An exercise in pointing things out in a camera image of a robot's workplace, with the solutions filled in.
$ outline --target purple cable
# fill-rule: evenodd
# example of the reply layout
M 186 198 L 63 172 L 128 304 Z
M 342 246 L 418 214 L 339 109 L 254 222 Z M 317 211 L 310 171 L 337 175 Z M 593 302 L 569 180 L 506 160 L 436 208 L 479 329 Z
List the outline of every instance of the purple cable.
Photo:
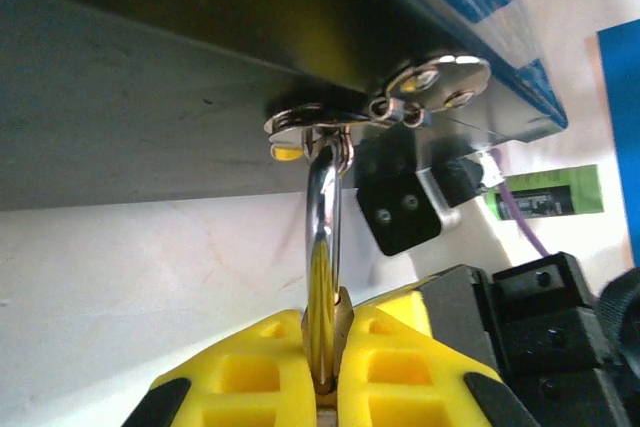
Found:
M 502 161 L 502 154 L 500 153 L 500 151 L 498 149 L 492 149 L 491 156 L 496 161 L 496 164 L 500 166 Z M 524 234 L 527 240 L 531 243 L 531 245 L 533 245 L 533 247 L 542 257 L 548 256 L 549 252 L 544 248 L 544 245 L 542 245 L 542 242 L 540 242 L 540 239 L 538 239 L 533 230 L 531 230 L 531 227 L 529 227 L 529 224 L 527 224 L 527 220 L 522 215 L 522 211 L 518 206 L 518 202 L 516 202 L 516 199 L 513 197 L 513 194 L 507 187 L 507 182 L 505 181 L 498 184 L 498 190 L 500 191 L 500 197 L 502 197 L 502 200 L 507 206 L 509 214 L 511 214 L 511 218 L 516 221 L 516 224 L 518 225 L 520 231 Z

